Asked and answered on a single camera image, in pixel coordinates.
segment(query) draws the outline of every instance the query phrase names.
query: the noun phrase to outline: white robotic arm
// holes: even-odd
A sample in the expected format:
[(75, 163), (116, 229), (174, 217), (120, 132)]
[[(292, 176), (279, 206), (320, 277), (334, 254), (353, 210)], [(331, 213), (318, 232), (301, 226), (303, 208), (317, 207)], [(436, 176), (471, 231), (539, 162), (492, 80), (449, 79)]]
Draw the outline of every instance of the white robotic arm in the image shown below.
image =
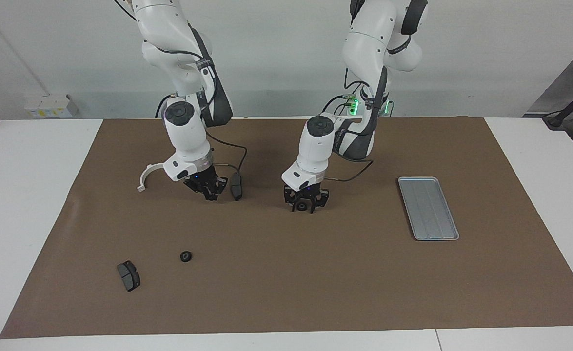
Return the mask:
[(412, 40), (427, 16), (427, 0), (412, 0), (397, 9), (391, 0), (352, 0), (353, 22), (343, 46), (347, 68), (363, 84), (360, 97), (366, 106), (362, 120), (322, 113), (308, 120), (299, 143), (297, 160), (282, 174), (284, 198), (295, 208), (300, 200), (312, 203), (311, 213), (329, 198), (320, 189), (329, 157), (334, 151), (348, 160), (363, 160), (373, 148), (380, 109), (388, 97), (389, 68), (411, 71), (422, 58)]
[[(213, 166), (206, 127), (232, 118), (230, 101), (215, 70), (211, 45), (184, 17), (180, 0), (128, 0), (143, 38), (144, 58), (170, 76), (177, 96), (160, 111), (175, 153), (162, 164), (167, 175), (207, 200), (217, 200), (228, 182)], [(150, 167), (141, 176), (159, 167)], [(144, 189), (143, 181), (140, 190)]]

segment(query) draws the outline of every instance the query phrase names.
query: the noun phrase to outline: brown mat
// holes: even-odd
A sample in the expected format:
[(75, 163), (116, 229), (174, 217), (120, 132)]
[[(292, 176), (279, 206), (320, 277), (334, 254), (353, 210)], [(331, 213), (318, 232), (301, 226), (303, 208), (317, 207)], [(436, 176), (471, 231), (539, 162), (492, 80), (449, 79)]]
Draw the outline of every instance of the brown mat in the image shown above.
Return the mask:
[[(375, 164), (325, 182), (315, 214), (282, 199), (303, 125), (214, 130), (250, 153), (244, 200), (211, 203), (162, 171), (138, 193), (173, 151), (162, 123), (106, 120), (1, 337), (573, 325), (573, 274), (484, 120), (382, 120)], [(328, 175), (361, 166), (333, 157)], [(413, 240), (400, 176), (438, 177), (459, 241)], [(131, 293), (125, 260), (141, 274)]]

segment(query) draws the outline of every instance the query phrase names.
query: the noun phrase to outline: rectangular metal tray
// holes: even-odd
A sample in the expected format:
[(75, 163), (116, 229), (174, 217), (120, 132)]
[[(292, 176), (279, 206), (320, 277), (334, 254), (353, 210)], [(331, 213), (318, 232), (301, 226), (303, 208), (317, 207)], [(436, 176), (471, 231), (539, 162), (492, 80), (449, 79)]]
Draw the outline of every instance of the rectangular metal tray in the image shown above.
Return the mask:
[(412, 232), (417, 240), (458, 240), (455, 222), (435, 177), (401, 177), (398, 180)]

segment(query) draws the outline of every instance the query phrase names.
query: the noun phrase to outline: white table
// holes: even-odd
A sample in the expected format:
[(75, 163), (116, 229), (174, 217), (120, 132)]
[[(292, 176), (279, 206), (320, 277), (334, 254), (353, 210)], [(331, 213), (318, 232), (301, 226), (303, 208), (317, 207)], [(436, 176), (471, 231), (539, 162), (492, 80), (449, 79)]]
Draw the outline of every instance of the white table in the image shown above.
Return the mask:
[[(541, 120), (488, 118), (573, 271), (573, 143)], [(59, 215), (101, 120), (0, 123), (0, 332)], [(144, 335), (0, 340), (0, 350), (573, 350), (573, 327)]]

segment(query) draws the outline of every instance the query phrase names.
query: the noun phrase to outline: small black wheel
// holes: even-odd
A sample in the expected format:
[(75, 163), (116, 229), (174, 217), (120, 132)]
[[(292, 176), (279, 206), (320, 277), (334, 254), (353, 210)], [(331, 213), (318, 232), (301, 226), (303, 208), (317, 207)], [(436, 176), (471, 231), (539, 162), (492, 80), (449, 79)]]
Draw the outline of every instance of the small black wheel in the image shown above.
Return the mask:
[(189, 262), (191, 258), (193, 258), (193, 254), (190, 251), (184, 251), (183, 253), (180, 253), (180, 260), (182, 262)]
[(297, 210), (298, 211), (306, 211), (308, 209), (308, 204), (306, 204), (306, 202), (298, 202), (297, 203)]

